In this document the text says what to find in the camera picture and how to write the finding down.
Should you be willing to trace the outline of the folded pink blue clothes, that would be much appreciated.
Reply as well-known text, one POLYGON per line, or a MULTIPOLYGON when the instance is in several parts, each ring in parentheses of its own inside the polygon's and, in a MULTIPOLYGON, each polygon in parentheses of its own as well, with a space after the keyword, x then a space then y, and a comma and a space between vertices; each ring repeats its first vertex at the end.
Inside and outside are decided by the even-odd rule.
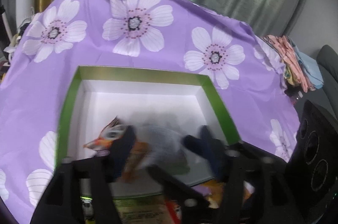
POLYGON ((324 79, 316 60, 302 53, 288 36, 267 35, 261 39, 285 64, 284 80, 292 87, 301 87, 305 93, 323 87, 324 79))

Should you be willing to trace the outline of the white box appliance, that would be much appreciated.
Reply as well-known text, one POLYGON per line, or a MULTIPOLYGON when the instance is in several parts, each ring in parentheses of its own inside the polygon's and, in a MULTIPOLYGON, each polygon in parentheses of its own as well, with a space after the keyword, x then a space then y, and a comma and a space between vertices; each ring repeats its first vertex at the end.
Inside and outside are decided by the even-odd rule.
POLYGON ((34 13, 34 0, 15 0, 15 22, 17 28, 34 13))

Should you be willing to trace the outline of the purple floral tablecloth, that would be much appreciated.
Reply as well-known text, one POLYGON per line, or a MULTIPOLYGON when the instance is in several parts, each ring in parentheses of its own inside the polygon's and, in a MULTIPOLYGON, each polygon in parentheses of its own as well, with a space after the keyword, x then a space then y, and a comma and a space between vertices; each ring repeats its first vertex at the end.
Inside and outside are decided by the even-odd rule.
POLYGON ((23 34, 1 82, 1 197, 29 223, 50 177, 59 115, 78 66, 207 75, 241 138, 290 160, 299 126, 279 55, 251 27, 189 0, 55 0, 23 34))

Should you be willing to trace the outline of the orange yellow cake packet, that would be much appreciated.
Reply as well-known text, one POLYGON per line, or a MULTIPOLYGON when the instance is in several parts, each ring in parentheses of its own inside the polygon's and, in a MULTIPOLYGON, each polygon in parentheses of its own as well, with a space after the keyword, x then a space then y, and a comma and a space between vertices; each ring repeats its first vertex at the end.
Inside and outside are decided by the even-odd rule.
MULTIPOLYGON (((202 183, 209 192, 203 194, 204 198, 210 202, 209 207, 217 209, 222 201, 224 193, 224 183, 219 183, 215 179, 202 183)), ((254 193, 255 188, 248 182, 244 181, 243 203, 254 193)))

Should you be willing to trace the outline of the orange triangular snack packet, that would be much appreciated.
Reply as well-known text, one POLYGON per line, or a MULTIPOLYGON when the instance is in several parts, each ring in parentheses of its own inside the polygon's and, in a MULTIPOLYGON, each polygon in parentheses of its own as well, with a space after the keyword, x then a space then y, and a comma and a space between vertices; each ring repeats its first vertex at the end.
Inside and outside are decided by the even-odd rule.
POLYGON ((138 167, 150 151, 151 148, 147 142, 137 141, 128 155, 127 161, 118 181, 123 183, 134 182, 139 177, 138 167))

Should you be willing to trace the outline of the panda snack packet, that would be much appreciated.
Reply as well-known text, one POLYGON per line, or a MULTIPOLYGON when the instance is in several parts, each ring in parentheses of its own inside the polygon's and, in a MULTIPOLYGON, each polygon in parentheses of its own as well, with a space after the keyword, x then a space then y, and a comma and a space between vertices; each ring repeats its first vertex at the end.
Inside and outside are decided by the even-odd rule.
POLYGON ((83 148, 93 151, 108 150, 114 141, 120 139, 125 134, 126 130, 127 125, 116 116, 101 130, 97 138, 84 144, 83 148))

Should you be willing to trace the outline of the green cardboard box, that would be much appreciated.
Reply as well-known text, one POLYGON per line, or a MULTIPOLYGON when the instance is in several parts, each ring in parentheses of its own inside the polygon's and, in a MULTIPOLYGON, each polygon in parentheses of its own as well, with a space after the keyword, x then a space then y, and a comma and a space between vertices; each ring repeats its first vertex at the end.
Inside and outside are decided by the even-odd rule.
POLYGON ((77 68, 60 114, 56 164, 90 158, 85 144, 118 117, 134 126, 138 141, 180 148, 206 125, 225 144, 240 140, 219 93, 205 75, 125 67, 77 68))

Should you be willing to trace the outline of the red milk tea packet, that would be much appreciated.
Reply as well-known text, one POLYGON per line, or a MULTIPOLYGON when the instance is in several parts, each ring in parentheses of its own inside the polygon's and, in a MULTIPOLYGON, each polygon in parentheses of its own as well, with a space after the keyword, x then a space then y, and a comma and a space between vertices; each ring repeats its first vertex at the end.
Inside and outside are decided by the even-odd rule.
POLYGON ((172 201, 168 198, 164 199, 167 211, 174 224, 182 223, 182 210, 180 205, 176 201, 172 201))

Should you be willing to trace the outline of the white silver snack packet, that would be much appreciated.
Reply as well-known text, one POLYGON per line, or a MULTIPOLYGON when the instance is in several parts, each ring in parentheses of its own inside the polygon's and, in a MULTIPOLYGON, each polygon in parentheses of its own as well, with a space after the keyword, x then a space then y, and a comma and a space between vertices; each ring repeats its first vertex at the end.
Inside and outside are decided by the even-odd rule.
POLYGON ((137 137, 139 142, 147 143, 149 148, 138 169, 155 164, 171 175, 184 175, 190 171, 181 144, 183 137, 179 132, 149 124, 138 128, 137 137))

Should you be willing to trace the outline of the dark green sofa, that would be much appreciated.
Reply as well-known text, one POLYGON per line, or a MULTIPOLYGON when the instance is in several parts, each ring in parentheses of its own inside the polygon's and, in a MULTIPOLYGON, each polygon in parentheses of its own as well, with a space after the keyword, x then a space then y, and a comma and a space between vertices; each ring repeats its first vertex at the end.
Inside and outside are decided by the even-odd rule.
POLYGON ((331 46, 324 45, 316 60, 324 80, 323 90, 337 118, 337 53, 331 46))

